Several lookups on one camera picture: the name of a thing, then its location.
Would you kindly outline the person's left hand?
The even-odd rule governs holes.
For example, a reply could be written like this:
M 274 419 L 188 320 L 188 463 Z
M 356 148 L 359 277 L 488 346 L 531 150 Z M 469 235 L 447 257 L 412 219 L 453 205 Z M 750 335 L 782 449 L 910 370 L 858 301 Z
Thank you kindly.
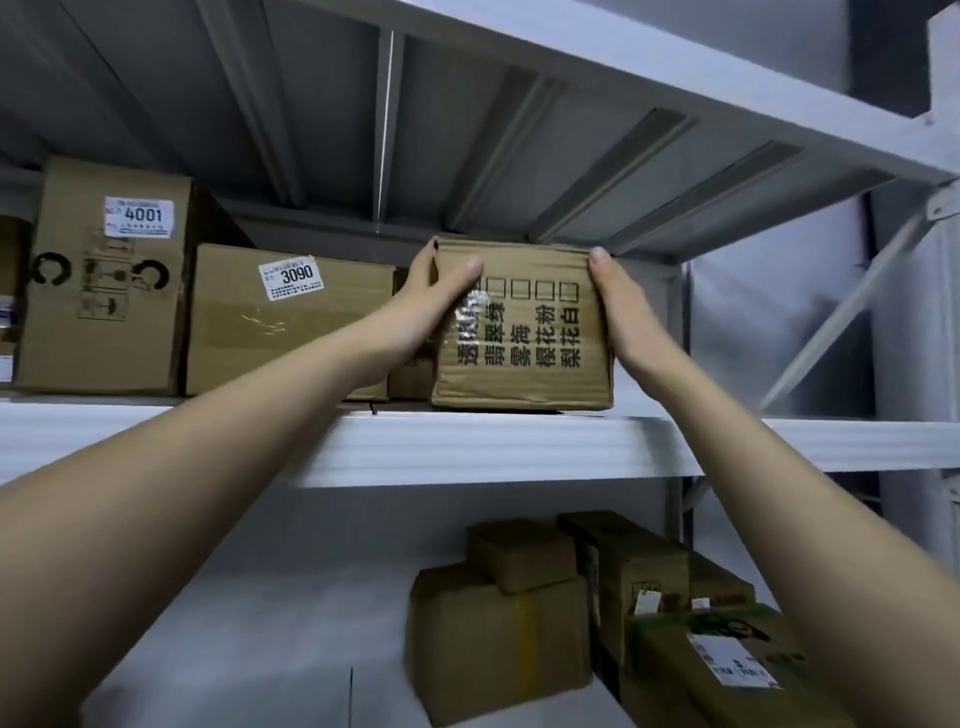
M 443 297 L 441 273 L 435 271 L 437 246 L 429 241 L 414 257 L 405 282 L 371 319 L 372 343 L 388 369 L 405 363 L 438 328 L 462 297 Z

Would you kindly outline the person's right hand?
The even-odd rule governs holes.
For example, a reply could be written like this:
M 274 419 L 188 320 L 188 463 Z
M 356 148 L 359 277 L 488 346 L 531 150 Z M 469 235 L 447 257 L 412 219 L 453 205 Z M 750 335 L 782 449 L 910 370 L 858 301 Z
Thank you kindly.
M 687 355 L 662 325 L 642 286 L 626 273 L 624 299 L 603 301 L 601 297 L 609 343 L 628 375 L 646 395 L 659 400 Z

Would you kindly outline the cardboard box with black print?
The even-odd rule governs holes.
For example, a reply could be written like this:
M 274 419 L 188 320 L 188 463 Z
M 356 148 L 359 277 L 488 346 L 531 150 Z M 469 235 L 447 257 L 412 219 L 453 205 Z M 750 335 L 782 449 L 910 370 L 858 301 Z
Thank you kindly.
M 613 407 L 614 356 L 586 249 L 441 236 L 431 243 L 439 276 L 472 257 L 484 264 L 436 334 L 433 406 Z

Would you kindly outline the person's left forearm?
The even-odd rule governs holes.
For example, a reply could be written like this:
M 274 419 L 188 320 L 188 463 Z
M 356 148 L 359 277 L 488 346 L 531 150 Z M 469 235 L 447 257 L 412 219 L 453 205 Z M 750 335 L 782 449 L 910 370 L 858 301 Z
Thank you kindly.
M 0 486 L 0 728 L 76 709 L 415 328 L 382 310 Z

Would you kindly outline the person's right forearm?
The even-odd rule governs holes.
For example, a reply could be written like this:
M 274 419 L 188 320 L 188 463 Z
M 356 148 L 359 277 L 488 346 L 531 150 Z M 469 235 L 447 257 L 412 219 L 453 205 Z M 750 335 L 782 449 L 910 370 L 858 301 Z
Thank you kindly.
M 865 728 L 960 728 L 960 581 L 687 358 L 630 367 L 822 681 Z

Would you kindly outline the small plain cardboard box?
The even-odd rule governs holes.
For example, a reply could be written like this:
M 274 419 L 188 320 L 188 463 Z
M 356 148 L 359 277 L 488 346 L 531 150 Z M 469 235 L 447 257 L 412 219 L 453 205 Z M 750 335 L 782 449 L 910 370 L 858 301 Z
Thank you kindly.
M 392 403 L 429 403 L 437 366 L 437 327 L 434 326 L 409 360 L 388 377 L 388 396 Z

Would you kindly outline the white metal shelving rack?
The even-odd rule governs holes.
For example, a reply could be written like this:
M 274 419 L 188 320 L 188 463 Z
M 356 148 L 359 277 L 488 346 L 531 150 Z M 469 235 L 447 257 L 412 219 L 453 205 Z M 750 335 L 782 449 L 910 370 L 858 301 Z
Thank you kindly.
M 861 103 L 644 23 L 628 9 L 581 0 L 0 0 L 0 128 L 5 154 L 38 164 L 42 142 L 118 163 L 166 162 L 150 123 L 170 129 L 196 177 L 240 171 L 228 161 L 241 124 L 267 122 L 264 159 L 300 152 L 261 178 L 304 184 L 305 206 L 272 202 L 252 176 L 206 179 L 263 247 L 400 261 L 441 224 L 475 237 L 612 243 L 675 335 L 690 321 L 690 261 L 741 247 L 769 229 L 885 181 L 960 171 L 952 139 L 928 113 Z M 285 94 L 279 119 L 268 101 Z M 423 556 L 450 551 L 467 498 L 491 513 L 557 510 L 616 496 L 630 514 L 668 526 L 683 478 L 699 475 L 666 414 L 616 373 L 606 414 L 457 414 L 425 405 L 355 407 L 296 480 L 303 501 L 346 544 L 336 519 L 384 523 L 400 498 L 426 510 L 371 536 L 384 552 L 350 556 L 317 577 L 281 577 L 306 549 L 238 576 L 204 577 L 141 650 L 254 648 L 212 685 L 265 674 L 322 677 L 347 716 L 362 683 L 394 685 L 389 653 Z

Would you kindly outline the wide cardboard box white label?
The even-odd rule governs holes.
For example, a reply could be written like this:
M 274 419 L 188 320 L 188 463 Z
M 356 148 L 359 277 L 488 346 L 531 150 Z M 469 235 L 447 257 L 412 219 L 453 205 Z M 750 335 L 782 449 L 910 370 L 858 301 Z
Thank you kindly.
M 384 306 L 397 268 L 201 244 L 189 314 L 184 392 L 197 396 Z

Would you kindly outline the small taped cardboard box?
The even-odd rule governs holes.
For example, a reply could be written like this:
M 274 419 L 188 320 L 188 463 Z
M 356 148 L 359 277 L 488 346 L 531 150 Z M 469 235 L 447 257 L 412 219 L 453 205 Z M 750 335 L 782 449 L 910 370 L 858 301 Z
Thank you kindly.
M 529 518 L 474 524 L 465 532 L 468 564 L 507 595 L 578 576 L 574 540 L 554 525 Z

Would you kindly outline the tall narrow cardboard box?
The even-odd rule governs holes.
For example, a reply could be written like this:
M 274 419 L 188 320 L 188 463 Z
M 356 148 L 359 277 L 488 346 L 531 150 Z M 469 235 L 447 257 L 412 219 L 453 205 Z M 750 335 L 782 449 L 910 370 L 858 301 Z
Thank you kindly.
M 610 510 L 561 513 L 557 527 L 573 539 L 591 623 L 618 665 L 628 619 L 690 606 L 689 556 L 678 543 Z

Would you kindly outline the low flat cardboard box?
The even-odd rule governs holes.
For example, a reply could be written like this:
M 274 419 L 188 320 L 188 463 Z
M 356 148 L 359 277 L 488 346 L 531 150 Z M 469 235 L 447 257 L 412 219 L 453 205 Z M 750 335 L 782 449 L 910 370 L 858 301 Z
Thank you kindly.
M 690 610 L 757 604 L 756 589 L 751 583 L 697 551 L 687 552 L 687 559 Z

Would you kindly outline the tall cardboard box white label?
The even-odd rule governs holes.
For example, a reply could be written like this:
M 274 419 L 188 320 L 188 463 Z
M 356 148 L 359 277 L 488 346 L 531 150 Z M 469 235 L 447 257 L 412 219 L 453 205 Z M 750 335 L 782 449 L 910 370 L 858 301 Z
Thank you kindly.
M 189 176 L 52 157 L 30 246 L 15 389 L 180 396 L 197 253 L 253 248 Z

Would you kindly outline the large crumpled cardboard box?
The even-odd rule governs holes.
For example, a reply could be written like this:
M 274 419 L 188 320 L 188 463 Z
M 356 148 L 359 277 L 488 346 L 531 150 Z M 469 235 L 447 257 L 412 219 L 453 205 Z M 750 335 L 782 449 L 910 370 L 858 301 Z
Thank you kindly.
M 466 563 L 421 570 L 410 591 L 404 670 L 431 728 L 593 681 L 584 577 L 507 594 Z

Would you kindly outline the green printed cardboard box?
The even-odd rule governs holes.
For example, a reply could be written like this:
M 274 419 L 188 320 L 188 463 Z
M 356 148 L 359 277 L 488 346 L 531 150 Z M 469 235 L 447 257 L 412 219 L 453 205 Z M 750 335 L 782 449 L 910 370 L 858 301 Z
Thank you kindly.
M 684 728 L 856 728 L 765 604 L 626 621 L 630 677 Z

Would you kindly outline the cardboard box with coloured labels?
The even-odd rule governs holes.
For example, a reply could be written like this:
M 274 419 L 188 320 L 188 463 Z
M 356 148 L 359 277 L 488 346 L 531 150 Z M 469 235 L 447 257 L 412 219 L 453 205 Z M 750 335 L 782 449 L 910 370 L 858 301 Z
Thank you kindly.
M 0 392 L 14 386 L 29 278 L 32 225 L 0 214 Z

